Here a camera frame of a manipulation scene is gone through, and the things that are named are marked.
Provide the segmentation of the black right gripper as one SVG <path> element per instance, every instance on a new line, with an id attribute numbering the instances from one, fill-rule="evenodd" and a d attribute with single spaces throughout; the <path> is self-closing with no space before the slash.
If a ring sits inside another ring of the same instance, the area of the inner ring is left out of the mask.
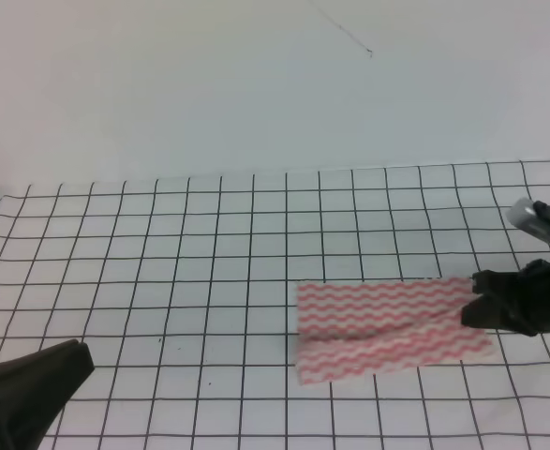
<path id="1" fill-rule="evenodd" d="M 474 329 L 514 331 L 524 336 L 550 333 L 550 262 L 535 260 L 520 272 L 484 270 L 472 275 L 478 297 L 461 310 L 461 324 Z M 516 312 L 499 300 L 516 299 Z"/>

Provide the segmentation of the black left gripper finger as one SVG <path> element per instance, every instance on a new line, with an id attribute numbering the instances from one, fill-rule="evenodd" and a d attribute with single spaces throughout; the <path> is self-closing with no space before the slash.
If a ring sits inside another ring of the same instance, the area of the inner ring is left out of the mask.
<path id="1" fill-rule="evenodd" d="M 94 371 L 72 339 L 0 363 L 0 449 L 37 449 L 58 413 Z"/>

